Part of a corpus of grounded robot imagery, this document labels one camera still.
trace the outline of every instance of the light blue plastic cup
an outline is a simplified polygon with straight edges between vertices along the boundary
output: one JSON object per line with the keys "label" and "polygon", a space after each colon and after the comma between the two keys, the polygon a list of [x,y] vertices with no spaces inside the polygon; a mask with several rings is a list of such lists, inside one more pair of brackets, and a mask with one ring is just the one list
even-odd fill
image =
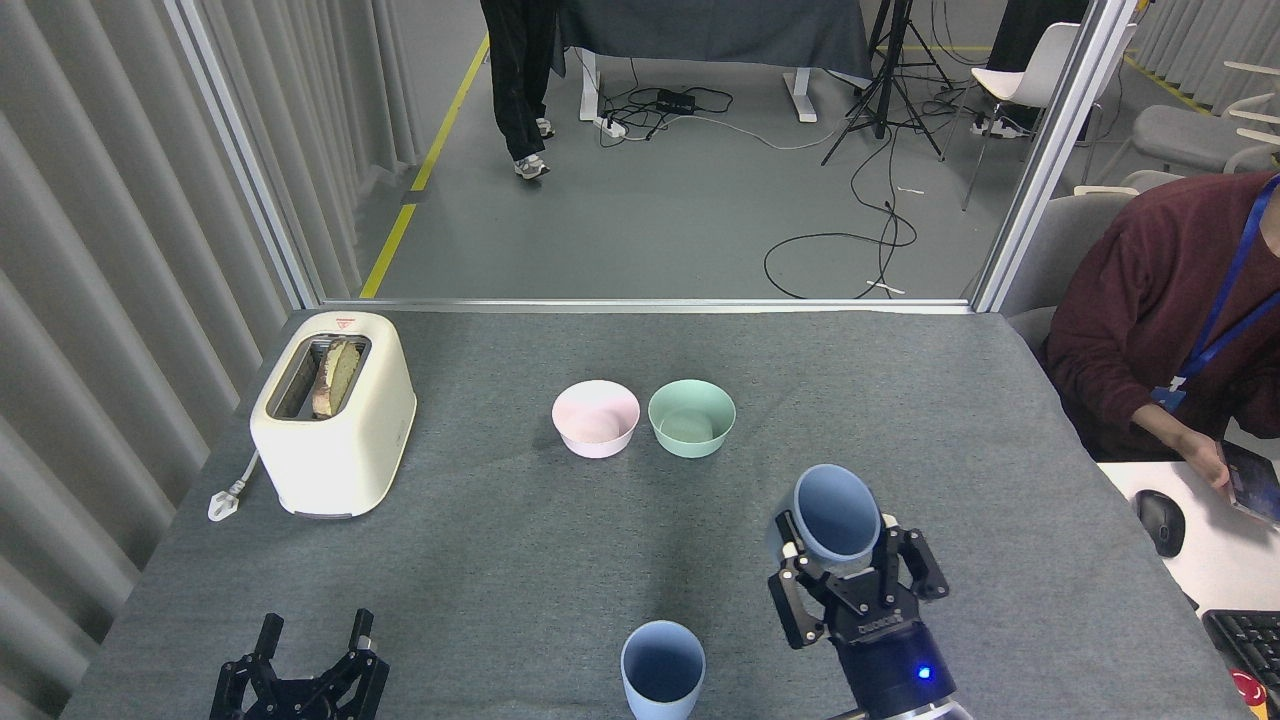
{"label": "light blue plastic cup", "polygon": [[736,419],[733,400],[705,380],[667,383],[649,398],[649,424],[658,445],[680,457],[705,457],[719,450]]}
{"label": "light blue plastic cup", "polygon": [[680,623],[645,623],[622,644],[622,688],[636,720],[685,720],[705,675],[703,643]]}
{"label": "light blue plastic cup", "polygon": [[867,484],[840,465],[814,465],[769,516],[765,543],[780,560],[782,537],[774,519],[791,511],[809,557],[828,569],[863,562],[879,539],[881,512]]}

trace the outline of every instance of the gray tablecloth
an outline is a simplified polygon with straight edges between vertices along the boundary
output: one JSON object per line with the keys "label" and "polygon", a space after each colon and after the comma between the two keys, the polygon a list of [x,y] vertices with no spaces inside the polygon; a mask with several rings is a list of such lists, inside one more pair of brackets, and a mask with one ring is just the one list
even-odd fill
{"label": "gray tablecloth", "polygon": [[618,58],[826,68],[870,78],[855,0],[564,0],[566,46]]}
{"label": "gray tablecloth", "polygon": [[[923,616],[975,717],[1249,717],[1000,316],[388,315],[420,410],[387,500],[307,520],[259,478],[209,523],[252,450],[242,407],[65,720],[207,717],[264,614],[285,620],[275,667],[294,678],[337,661],[358,607],[390,664],[380,720],[627,717],[618,651],[653,619],[707,650],[695,719],[828,717],[852,705],[835,651],[787,647],[762,541],[818,462],[924,530],[954,594]],[[707,459],[641,420],[621,455],[585,460],[550,424],[573,382],[644,404],[685,377],[737,402]]]}

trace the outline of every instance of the green bowl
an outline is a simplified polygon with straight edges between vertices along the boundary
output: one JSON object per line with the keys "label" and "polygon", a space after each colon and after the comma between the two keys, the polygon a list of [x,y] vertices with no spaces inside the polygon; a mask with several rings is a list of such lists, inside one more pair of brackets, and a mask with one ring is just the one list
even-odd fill
{"label": "green bowl", "polygon": [[680,457],[705,457],[724,445],[737,410],[727,392],[705,380],[667,383],[649,398],[658,445]]}

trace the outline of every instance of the toaster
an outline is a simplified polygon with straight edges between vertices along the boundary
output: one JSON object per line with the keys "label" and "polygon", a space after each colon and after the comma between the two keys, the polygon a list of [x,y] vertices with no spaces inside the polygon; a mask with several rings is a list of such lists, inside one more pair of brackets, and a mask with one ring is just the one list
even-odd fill
{"label": "toaster", "polygon": [[[339,348],[333,363],[330,350]],[[342,377],[320,392],[317,378],[330,365]],[[285,510],[352,518],[387,497],[416,411],[396,327],[381,315],[337,311],[312,315],[293,333],[248,424]]]}

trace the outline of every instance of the maroon sweater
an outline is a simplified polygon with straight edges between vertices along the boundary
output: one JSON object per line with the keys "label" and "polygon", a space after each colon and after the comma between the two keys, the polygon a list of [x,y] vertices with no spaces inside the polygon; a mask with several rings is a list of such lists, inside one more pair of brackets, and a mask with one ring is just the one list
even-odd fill
{"label": "maroon sweater", "polygon": [[[1130,418],[1190,352],[1270,177],[1201,176],[1149,190],[1082,261],[1038,356],[1094,457],[1170,457]],[[1280,258],[1260,233],[1210,342],[1277,290]],[[1280,309],[1181,389],[1187,397],[1174,416],[1192,429],[1221,438],[1234,415],[1258,437],[1280,437]]]}

